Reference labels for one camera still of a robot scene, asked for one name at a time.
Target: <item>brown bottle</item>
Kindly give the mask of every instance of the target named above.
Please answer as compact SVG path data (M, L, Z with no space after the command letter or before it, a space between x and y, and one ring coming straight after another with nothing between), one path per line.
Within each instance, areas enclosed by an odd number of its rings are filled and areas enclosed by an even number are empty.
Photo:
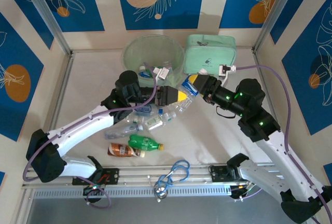
M110 143L107 154L115 157L140 157L145 156L145 151L131 148L128 145Z

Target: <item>mint green pouch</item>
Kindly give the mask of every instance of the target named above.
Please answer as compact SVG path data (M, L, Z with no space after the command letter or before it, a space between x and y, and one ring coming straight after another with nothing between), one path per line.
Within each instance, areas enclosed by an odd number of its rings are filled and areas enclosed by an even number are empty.
M210 75L218 75L219 66L233 65L236 54L232 36L190 35L187 38L184 72L197 74L203 68Z

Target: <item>green plastic bottle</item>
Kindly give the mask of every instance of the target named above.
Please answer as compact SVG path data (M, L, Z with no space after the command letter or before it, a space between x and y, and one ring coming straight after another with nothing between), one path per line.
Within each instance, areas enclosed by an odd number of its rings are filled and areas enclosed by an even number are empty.
M137 148L141 150L163 150L164 145L158 144L152 138L143 137L136 134L129 136L128 145L132 148Z

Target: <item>clear plastic bowl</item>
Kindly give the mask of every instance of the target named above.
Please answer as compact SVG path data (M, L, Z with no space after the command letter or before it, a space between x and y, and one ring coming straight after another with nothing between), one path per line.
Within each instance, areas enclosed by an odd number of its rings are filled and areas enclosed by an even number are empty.
M147 62L150 66L163 66L172 63L172 71L165 81L159 80L159 86L175 87L183 75L185 53L180 43L163 35L141 36L129 43L122 51L125 69L139 73L140 66ZM141 87L152 87L152 78L139 76Z

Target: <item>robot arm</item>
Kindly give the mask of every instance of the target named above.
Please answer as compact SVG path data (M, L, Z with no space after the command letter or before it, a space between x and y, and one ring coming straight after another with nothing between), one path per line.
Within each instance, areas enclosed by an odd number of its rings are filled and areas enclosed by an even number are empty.
M35 131L26 153L27 160L31 160L36 151L49 142L31 162L39 179L47 183L59 176L80 176L89 178L92 182L98 181L103 174L103 168L94 157L72 158L66 156L67 152L92 134L124 119L132 112L132 109L128 109L131 107L130 103L146 102L153 90L140 88L137 74L134 71L125 71L115 82L115 89L94 110L48 133L41 129ZM184 96L172 87L157 87L156 94L147 103L165 106Z
M315 189L326 202L332 199L332 187L323 186L304 166L291 148L286 152L284 134L274 118L262 108L265 93L256 79L244 79L236 92L222 87L222 82L209 75L192 75L189 80L209 104L217 104L240 116L241 131L256 143L275 163L285 180L257 167L249 158L238 154L228 161L234 179L246 179L257 184L281 203L284 212L296 223L303 223L315 215L322 202ZM289 153L311 178L312 187L300 169L291 160Z

